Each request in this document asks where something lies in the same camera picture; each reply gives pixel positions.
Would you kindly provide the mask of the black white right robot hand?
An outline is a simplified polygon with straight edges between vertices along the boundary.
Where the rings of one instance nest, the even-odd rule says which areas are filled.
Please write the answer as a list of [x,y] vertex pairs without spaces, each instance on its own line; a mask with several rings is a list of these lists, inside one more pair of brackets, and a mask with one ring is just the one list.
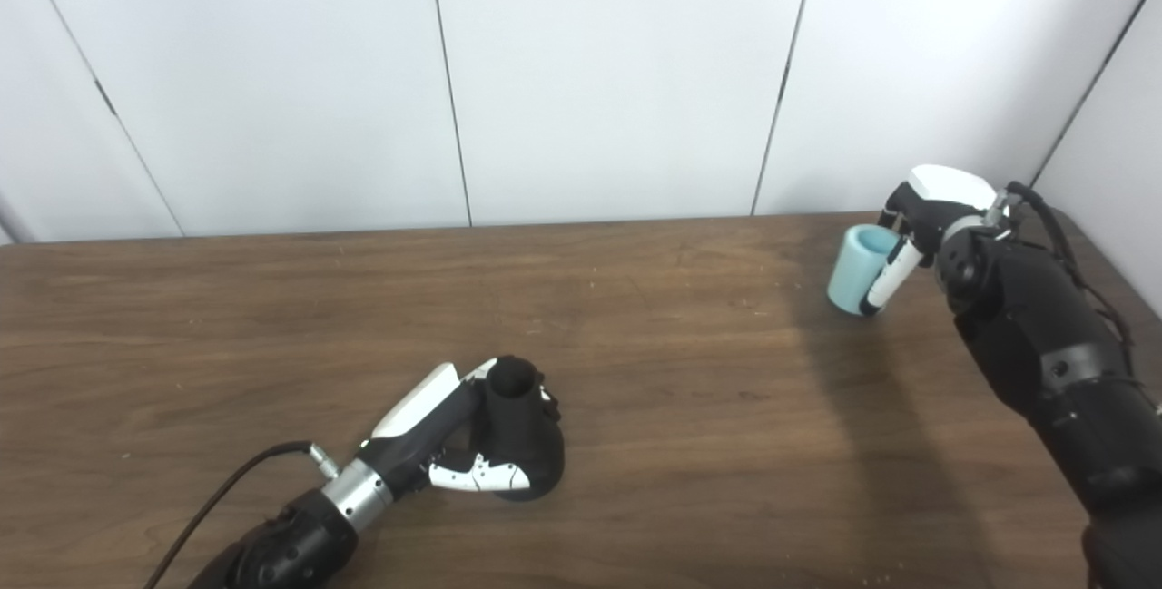
[[865,316],[880,313],[916,268],[932,266],[951,234],[976,227],[1003,234],[1011,225],[1011,209],[1005,193],[983,177],[918,164],[890,193],[876,224],[898,234],[898,240],[861,299]]

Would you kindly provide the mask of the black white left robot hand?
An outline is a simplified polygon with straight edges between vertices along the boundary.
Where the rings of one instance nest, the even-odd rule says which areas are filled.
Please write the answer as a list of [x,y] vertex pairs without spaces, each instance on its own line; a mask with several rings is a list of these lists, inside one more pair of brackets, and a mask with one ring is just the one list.
[[566,468],[559,402],[526,358],[502,355],[464,378],[442,362],[390,409],[356,455],[390,501],[435,486],[536,501]]

